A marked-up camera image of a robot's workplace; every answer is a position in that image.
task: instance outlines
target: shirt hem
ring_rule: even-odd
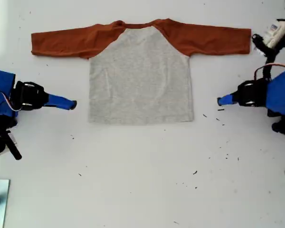
[[[174,115],[174,116],[158,116],[158,117],[145,117],[145,118],[109,118],[102,116],[90,116],[90,123],[101,124],[124,124],[124,125],[147,125],[147,124],[164,124],[173,122],[190,122],[193,121],[193,115]]]

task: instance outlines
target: white table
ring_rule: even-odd
[[[33,32],[157,18],[263,34],[285,3],[0,0],[0,69],[78,101],[70,112],[20,113],[12,132],[23,159],[0,156],[0,179],[11,179],[6,228],[285,228],[285,136],[265,109],[217,111],[216,98],[265,62],[257,52],[193,56],[194,121],[152,126],[88,123],[88,62],[30,53]]]

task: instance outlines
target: long-sleeve shirt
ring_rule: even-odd
[[[193,120],[189,58],[250,52],[251,30],[158,19],[32,34],[32,53],[90,63],[89,120],[152,124]]]

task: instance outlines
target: rust-colored sleeve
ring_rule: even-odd
[[[187,56],[248,54],[251,30],[205,25],[184,24],[171,19],[154,25],[177,50]]]
[[[87,28],[32,34],[32,53],[39,56],[91,58],[115,41],[125,28],[116,22]]]

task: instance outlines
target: cable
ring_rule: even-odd
[[[9,108],[10,108],[11,110],[13,110],[14,112],[19,112],[19,111],[21,110],[21,108],[20,108],[20,109],[14,109],[13,106],[12,106],[12,104],[11,104],[11,102],[10,102],[10,100],[9,100],[9,98],[6,96],[6,94],[5,94],[4,92],[2,92],[1,90],[0,90],[0,93],[2,93],[2,95],[3,95],[3,97],[4,97],[5,101],[6,101],[6,103],[8,104],[8,106],[9,106]]]
[[[285,67],[285,64],[281,64],[281,63],[268,63],[268,64],[265,64],[264,66],[261,66],[260,68],[256,69],[255,70],[255,76],[254,76],[254,79],[256,80],[257,79],[257,72],[258,70],[266,67],[266,66],[279,66],[279,67]]]

